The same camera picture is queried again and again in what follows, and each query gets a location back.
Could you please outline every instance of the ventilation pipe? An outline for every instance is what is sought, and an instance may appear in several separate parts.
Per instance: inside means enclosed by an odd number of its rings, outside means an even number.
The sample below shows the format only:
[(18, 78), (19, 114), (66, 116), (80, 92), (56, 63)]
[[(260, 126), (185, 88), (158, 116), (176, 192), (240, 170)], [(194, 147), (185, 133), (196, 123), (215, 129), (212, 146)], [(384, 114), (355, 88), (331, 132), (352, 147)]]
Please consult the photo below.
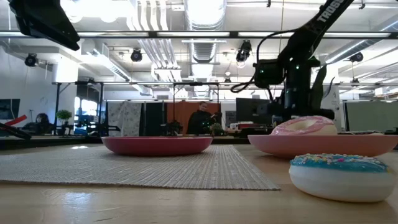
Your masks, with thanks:
[[(142, 31), (141, 25), (138, 20), (138, 2), (137, 0), (130, 0), (131, 3), (131, 16), (127, 17), (127, 26), (130, 30)], [(154, 56), (155, 53), (150, 46), (147, 39), (138, 40), (140, 46), (145, 50), (151, 62), (156, 66), (156, 68), (161, 68), (161, 62)]]
[[(162, 30), (169, 30), (169, 28), (167, 27), (166, 0), (160, 0), (159, 2), (160, 2), (160, 26), (162, 27)], [(165, 45), (165, 50), (169, 53), (170, 62), (173, 64), (173, 67), (178, 68), (177, 60), (175, 59), (172, 41), (170, 39), (166, 39), (163, 40), (163, 44)]]
[[(382, 24), (378, 25), (374, 32), (397, 32), (398, 30), (398, 15), (393, 16), (392, 18), (388, 19), (387, 21), (383, 22)], [(349, 44), (345, 45), (344, 47), (338, 49), (337, 51), (330, 53), (326, 59), (326, 64), (333, 64), (344, 60), (378, 42), (381, 39), (373, 39), (373, 40), (355, 40), (350, 42)]]
[[(188, 30), (216, 31), (222, 30), (226, 13), (226, 0), (186, 0), (185, 22)], [(207, 63), (192, 65), (192, 73), (196, 77), (210, 78), (217, 44), (192, 43), (190, 53), (192, 62)], [(200, 87), (194, 87), (195, 91), (201, 91)]]
[[(144, 28), (144, 30), (150, 30), (147, 22), (147, 1), (146, 0), (140, 0), (141, 1), (141, 25)], [(162, 64), (163, 68), (166, 68), (166, 61), (163, 58), (162, 52), (159, 50), (156, 41), (154, 39), (149, 40), (151, 48), (153, 52), (155, 53), (155, 58)]]
[[(149, 3), (150, 3), (150, 25), (152, 26), (153, 30), (158, 31), (159, 26), (157, 25), (156, 0), (150, 0)], [(160, 46), (162, 47), (163, 52), (166, 56), (167, 67), (172, 68), (173, 64), (172, 64), (170, 55), (167, 51), (166, 44), (165, 44), (164, 40), (159, 39), (158, 42), (159, 42)]]

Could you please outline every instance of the ceiling duct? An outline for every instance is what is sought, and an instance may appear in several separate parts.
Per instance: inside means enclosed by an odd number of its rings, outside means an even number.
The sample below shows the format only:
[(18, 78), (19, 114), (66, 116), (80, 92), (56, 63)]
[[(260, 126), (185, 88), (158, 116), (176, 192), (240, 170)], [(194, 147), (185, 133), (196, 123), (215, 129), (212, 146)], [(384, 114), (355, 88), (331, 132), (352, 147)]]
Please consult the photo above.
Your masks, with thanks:
[[(378, 25), (373, 31), (374, 32), (397, 32), (398, 30), (398, 14), (391, 17), (387, 21), (383, 22), (382, 24)], [(326, 64), (333, 64), (344, 60), (378, 42), (381, 39), (373, 39), (373, 40), (355, 40), (344, 47), (336, 50), (333, 53), (330, 53), (326, 59)]]
[[(186, 0), (185, 22), (188, 30), (193, 31), (219, 31), (223, 29), (226, 0)], [(192, 43), (190, 53), (192, 61), (199, 64), (192, 65), (194, 77), (208, 78), (213, 72), (213, 64), (216, 55), (217, 44), (214, 43)]]

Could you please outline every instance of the woven placemat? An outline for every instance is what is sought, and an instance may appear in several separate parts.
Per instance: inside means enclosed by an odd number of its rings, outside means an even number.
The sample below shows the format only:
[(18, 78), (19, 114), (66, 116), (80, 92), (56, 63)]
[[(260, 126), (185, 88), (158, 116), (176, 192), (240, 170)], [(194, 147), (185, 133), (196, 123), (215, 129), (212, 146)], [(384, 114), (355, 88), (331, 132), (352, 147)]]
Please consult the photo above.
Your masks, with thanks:
[(0, 156), (0, 180), (173, 189), (279, 190), (233, 146), (177, 157), (118, 156), (104, 146)]

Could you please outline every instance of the red bowl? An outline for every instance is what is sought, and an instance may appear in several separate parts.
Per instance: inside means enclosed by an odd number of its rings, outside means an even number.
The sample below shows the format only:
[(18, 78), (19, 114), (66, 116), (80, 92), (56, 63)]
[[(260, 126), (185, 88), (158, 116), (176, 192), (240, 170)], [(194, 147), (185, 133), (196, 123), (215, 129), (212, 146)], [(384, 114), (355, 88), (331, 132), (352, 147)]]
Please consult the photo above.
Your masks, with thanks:
[(103, 137), (104, 145), (116, 154), (127, 156), (182, 156), (207, 149), (210, 137)]

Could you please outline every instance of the plate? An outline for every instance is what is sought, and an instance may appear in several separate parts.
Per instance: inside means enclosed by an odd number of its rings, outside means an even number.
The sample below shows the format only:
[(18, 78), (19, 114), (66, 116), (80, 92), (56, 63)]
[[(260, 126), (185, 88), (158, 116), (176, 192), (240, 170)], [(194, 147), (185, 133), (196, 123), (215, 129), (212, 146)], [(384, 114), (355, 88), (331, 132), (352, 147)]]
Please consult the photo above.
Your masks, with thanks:
[(289, 158), (307, 153), (380, 156), (393, 150), (398, 143), (398, 136), (394, 135), (252, 135), (248, 138), (262, 152)]
[(127, 156), (182, 156), (200, 153), (211, 144), (211, 137), (103, 137), (104, 145)]

